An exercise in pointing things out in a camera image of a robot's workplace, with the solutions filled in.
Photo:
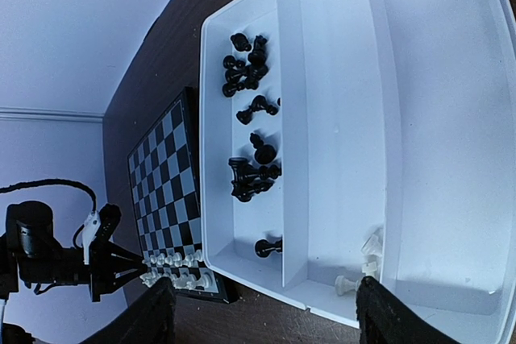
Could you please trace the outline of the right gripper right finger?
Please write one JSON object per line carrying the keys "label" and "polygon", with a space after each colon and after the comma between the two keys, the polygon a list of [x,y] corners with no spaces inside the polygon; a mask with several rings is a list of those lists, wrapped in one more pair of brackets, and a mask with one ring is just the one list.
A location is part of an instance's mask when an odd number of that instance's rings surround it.
{"label": "right gripper right finger", "polygon": [[360,281],[356,315],[360,343],[457,343],[425,322],[371,276]]}

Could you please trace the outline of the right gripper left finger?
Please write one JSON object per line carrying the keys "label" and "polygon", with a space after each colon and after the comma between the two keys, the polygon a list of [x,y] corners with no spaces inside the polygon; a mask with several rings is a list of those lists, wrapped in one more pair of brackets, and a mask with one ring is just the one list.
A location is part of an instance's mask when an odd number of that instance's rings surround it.
{"label": "right gripper left finger", "polygon": [[175,343],[176,302],[172,281],[163,277],[109,325],[82,343]]}

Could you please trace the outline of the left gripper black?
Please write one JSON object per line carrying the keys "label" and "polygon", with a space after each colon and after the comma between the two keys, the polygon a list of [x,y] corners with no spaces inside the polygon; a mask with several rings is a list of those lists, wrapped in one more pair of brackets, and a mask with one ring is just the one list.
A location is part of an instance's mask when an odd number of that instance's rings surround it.
{"label": "left gripper black", "polygon": [[129,270],[120,276],[115,273],[95,274],[83,262],[82,253],[73,248],[65,248],[58,258],[28,258],[7,248],[6,239],[1,239],[1,299],[7,300],[11,293],[19,291],[19,281],[31,288],[36,285],[34,293],[40,295],[51,288],[60,286],[78,286],[87,284],[93,302],[99,302],[101,296],[116,292],[135,278],[146,273],[148,268],[143,257],[125,248],[107,241],[94,242],[96,260],[105,267],[117,270]]}

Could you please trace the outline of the white chess pawn piece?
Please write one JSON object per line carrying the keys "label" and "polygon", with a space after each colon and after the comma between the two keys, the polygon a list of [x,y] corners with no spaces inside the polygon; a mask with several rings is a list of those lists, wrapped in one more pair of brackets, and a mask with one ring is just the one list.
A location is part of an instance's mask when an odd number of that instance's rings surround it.
{"label": "white chess pawn piece", "polygon": [[204,261],[201,249],[198,249],[193,253],[193,259],[197,263],[202,263]]}

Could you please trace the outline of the black white chessboard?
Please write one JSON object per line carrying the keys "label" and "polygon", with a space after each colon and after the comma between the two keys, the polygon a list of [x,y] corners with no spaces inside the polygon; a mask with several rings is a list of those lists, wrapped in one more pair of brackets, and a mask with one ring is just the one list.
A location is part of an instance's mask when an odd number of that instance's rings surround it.
{"label": "black white chessboard", "polygon": [[[177,293],[230,304],[238,299],[226,277],[194,261],[202,250],[202,218],[198,188],[198,142],[194,89],[184,88],[127,157],[131,197],[139,245],[151,287],[168,277]],[[212,276],[207,289],[198,287],[202,272]]]}

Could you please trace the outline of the black chess piece lone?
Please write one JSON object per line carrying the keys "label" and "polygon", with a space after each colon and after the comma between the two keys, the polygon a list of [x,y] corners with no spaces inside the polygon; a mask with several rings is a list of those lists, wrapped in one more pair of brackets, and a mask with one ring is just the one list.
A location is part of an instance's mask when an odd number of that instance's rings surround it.
{"label": "black chess piece lone", "polygon": [[259,258],[268,258],[273,252],[280,254],[283,250],[282,240],[278,239],[275,242],[270,242],[266,239],[258,240],[255,243],[255,253]]}

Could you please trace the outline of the black chess pieces lower cluster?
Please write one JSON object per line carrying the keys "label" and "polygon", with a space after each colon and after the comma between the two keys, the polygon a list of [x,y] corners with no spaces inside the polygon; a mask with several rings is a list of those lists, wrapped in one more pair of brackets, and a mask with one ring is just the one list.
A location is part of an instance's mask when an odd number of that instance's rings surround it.
{"label": "black chess pieces lower cluster", "polygon": [[254,159],[258,166],[253,166],[245,157],[231,157],[228,160],[233,174],[231,195],[243,203],[269,191],[281,175],[281,168],[273,164],[277,156],[276,148],[257,133],[251,133],[249,139],[255,149]]}

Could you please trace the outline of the black chess pieces cluster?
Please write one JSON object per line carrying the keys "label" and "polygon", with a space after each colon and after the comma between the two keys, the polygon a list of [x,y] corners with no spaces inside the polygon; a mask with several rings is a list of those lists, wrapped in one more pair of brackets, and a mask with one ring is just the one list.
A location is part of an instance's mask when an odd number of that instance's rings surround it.
{"label": "black chess pieces cluster", "polygon": [[233,174],[231,195],[243,203],[269,191],[281,175],[281,168],[273,164],[277,156],[276,148],[257,133],[251,133],[249,139],[255,149],[254,159],[258,166],[253,166],[245,157],[231,157],[228,160]]}
{"label": "black chess pieces cluster", "polygon": [[[242,91],[257,91],[260,81],[268,74],[267,38],[256,35],[251,43],[244,33],[238,32],[230,36],[230,41],[237,52],[247,53],[248,57],[246,60],[237,59],[233,55],[223,58],[225,83],[222,92],[226,98],[232,98]],[[279,103],[274,105],[264,95],[258,94],[246,109],[239,110],[235,116],[241,124],[248,125],[253,114],[260,111],[274,116],[279,112]]]}

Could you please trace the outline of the black chess pieces upper cluster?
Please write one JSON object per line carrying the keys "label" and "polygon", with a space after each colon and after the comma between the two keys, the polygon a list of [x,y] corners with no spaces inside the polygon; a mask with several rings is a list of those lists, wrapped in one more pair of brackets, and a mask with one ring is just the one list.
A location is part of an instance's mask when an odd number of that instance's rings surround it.
{"label": "black chess pieces upper cluster", "polygon": [[[222,92],[226,98],[232,98],[242,91],[257,91],[260,81],[268,74],[267,38],[256,35],[251,43],[244,33],[238,32],[230,36],[230,41],[237,52],[247,53],[248,57],[246,60],[237,59],[233,55],[223,58],[225,83]],[[264,95],[258,94],[246,109],[239,110],[235,116],[241,124],[248,125],[253,114],[260,111],[274,116],[279,112],[279,103],[274,105]]]}

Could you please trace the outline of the white pawn in tray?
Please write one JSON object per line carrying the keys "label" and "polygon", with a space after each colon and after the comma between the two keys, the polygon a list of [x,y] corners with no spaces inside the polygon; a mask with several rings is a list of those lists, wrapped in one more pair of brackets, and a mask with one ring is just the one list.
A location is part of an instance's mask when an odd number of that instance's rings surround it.
{"label": "white pawn in tray", "polygon": [[350,280],[346,276],[340,275],[335,278],[334,288],[338,296],[343,296],[349,292],[356,292],[360,282],[358,280]]}

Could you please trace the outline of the white pawn lying base up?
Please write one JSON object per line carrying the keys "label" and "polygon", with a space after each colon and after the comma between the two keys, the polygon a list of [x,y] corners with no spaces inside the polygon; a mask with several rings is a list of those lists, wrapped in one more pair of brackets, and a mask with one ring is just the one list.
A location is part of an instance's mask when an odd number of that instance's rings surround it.
{"label": "white pawn lying base up", "polygon": [[364,256],[362,273],[376,280],[381,276],[381,263],[383,259],[383,228],[379,227],[368,237],[360,249]]}

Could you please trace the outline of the white plastic tray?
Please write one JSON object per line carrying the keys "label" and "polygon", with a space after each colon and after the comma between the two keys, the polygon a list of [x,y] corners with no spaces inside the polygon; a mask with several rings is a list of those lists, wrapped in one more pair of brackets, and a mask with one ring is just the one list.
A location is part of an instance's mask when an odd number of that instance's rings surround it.
{"label": "white plastic tray", "polygon": [[[230,41],[266,44],[257,91],[223,96]],[[278,114],[235,114],[264,95]],[[281,175],[243,203],[231,157]],[[202,25],[202,245],[212,270],[357,326],[360,249],[383,228],[379,281],[462,343],[515,326],[515,18],[509,0],[234,0]],[[255,243],[282,240],[259,258]]]}

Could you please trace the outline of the left aluminium frame post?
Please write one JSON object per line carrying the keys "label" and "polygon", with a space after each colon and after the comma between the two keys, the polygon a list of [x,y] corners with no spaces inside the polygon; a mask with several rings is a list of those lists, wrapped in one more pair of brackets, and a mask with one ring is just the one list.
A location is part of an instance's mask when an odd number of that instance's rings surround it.
{"label": "left aluminium frame post", "polygon": [[102,122],[103,115],[65,110],[1,108],[3,121]]}

